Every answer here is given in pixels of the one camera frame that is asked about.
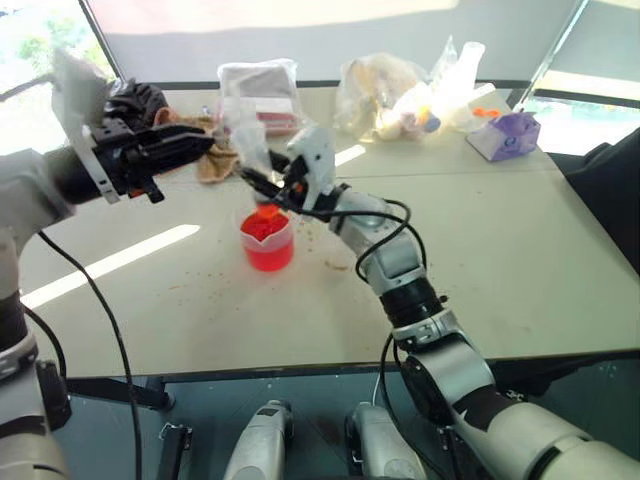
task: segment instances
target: purple tissue box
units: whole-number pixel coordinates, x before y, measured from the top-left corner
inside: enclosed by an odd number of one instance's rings
[[[490,162],[519,157],[536,148],[540,124],[530,112],[511,113],[491,120],[467,135],[467,142]]]

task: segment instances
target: plastic measuring cup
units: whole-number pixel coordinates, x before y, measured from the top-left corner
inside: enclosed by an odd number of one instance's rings
[[[259,207],[244,219],[240,238],[249,263],[257,270],[274,272],[293,258],[293,227],[277,207],[267,208]]]

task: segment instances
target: red liquid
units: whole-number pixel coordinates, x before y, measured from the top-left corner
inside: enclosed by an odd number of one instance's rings
[[[258,213],[249,215],[242,223],[240,230],[260,242],[269,235],[279,232],[287,226],[289,219],[278,213],[277,207],[274,208],[276,210],[272,212],[266,209],[259,209]],[[254,268],[263,272],[274,272],[285,267],[291,261],[293,257],[293,237],[289,243],[272,252],[256,252],[246,247],[244,251],[247,252],[249,263]]]
[[[249,248],[245,248],[244,251],[247,252],[249,263],[255,268],[263,272],[275,272],[291,261],[293,257],[293,239],[284,247],[273,252],[260,253]]]

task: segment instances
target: red object in cup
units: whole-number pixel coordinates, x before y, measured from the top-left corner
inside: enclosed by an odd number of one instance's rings
[[[249,263],[264,272],[285,267],[293,257],[293,228],[289,218],[274,207],[259,208],[249,215],[242,226],[242,246]]]

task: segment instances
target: brown cloth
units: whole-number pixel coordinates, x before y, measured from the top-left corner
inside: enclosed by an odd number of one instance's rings
[[[162,107],[156,112],[154,125],[182,123],[201,128],[207,135],[212,135],[216,128],[210,117],[182,117],[170,107]],[[215,143],[211,149],[198,160],[196,176],[202,183],[219,183],[227,178],[238,161],[238,154],[229,148],[227,141],[223,145]]]

